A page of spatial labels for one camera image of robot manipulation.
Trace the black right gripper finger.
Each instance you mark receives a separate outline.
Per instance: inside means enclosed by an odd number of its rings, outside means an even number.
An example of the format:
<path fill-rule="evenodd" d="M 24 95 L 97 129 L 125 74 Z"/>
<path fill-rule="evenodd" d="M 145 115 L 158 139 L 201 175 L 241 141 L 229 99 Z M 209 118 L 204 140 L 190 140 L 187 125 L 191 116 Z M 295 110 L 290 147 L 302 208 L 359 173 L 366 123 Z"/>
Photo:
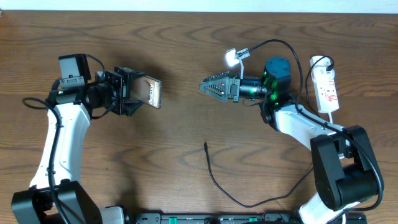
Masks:
<path fill-rule="evenodd" d="M 219 74 L 216 74 L 216 75 L 212 75 L 212 76 L 210 76 L 210 77 L 205 78 L 205 79 L 203 80 L 203 82 L 209 82 L 209 81 L 213 81 L 213 80 L 219 80 L 219 79 L 222 79 L 222 78 L 225 78 L 225 77 L 229 77 L 229 75 L 230 75 L 230 72 L 229 72 L 229 71 L 222 72 L 222 73 L 219 73 Z"/>
<path fill-rule="evenodd" d="M 207 80 L 200 83 L 199 89 L 204 93 L 226 103 L 228 101 L 229 78 Z"/>

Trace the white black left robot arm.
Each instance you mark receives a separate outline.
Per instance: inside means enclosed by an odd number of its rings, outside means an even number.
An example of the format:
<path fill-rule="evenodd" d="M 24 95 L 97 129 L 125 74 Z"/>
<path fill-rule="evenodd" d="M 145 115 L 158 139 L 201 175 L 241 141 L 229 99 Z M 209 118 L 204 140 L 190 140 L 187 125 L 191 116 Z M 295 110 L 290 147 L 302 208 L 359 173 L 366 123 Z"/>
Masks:
<path fill-rule="evenodd" d="M 93 110 L 132 115 L 143 102 L 130 97 L 131 83 L 144 72 L 116 66 L 105 68 L 95 78 L 88 65 L 89 54 L 58 58 L 61 77 L 54 81 L 46 100 L 40 103 L 49 121 L 42 158 L 30 186 L 14 193 L 12 212 L 18 223 L 130 223 L 122 205 L 99 208 L 81 186 L 83 143 Z"/>

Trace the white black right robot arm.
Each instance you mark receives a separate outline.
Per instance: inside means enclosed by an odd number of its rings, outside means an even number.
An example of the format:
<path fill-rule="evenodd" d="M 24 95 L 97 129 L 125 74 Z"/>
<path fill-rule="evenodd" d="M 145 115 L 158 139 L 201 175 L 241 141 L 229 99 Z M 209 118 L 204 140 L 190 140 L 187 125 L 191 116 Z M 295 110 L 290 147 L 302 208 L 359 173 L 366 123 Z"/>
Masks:
<path fill-rule="evenodd" d="M 269 59 L 262 78 L 224 72 L 204 79 L 200 90 L 222 102 L 259 100 L 264 122 L 307 147 L 312 155 L 316 194 L 299 210 L 297 223 L 346 223 L 350 211 L 375 209 L 382 200 L 384 181 L 367 132 L 345 128 L 309 113 L 290 93 L 290 63 Z M 376 196 L 374 205 L 358 204 Z"/>

